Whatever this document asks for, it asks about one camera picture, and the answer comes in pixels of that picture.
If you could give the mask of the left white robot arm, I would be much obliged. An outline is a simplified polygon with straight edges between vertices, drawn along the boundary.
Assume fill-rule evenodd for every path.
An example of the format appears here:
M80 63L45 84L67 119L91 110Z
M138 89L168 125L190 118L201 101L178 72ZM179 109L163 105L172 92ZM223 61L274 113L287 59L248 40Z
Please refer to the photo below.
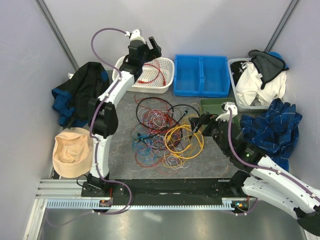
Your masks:
M109 155L113 135L118 129L119 119L117 105L143 72L145 63L161 57L162 49L154 37L132 36L128 46L128 54L122 64L114 66L117 78L108 89L88 103L88 123L90 137L93 139L93 162L86 182L82 187L83 197L105 197L115 181L109 180Z

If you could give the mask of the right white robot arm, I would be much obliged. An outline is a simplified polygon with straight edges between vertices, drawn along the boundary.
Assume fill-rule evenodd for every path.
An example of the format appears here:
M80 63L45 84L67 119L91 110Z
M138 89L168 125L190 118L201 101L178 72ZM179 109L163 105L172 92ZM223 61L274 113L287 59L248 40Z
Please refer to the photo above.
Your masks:
M235 197L243 194L267 202L293 217L300 227L312 235L320 235L320 191L304 183L265 152L244 140L240 128L228 120L228 113L219 116L205 112L190 117L191 129L211 137L222 153L242 172L241 179L229 184Z

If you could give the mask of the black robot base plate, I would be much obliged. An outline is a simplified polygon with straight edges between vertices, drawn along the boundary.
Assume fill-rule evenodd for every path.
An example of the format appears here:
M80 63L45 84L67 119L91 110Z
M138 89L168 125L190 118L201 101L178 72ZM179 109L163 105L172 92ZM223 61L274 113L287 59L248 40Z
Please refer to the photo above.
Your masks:
M159 179L121 179L122 184L103 183L100 188L83 183L81 196L92 198L111 197L122 203L136 199L159 199L161 196L181 199L204 198L247 198L241 183L233 178L159 178Z

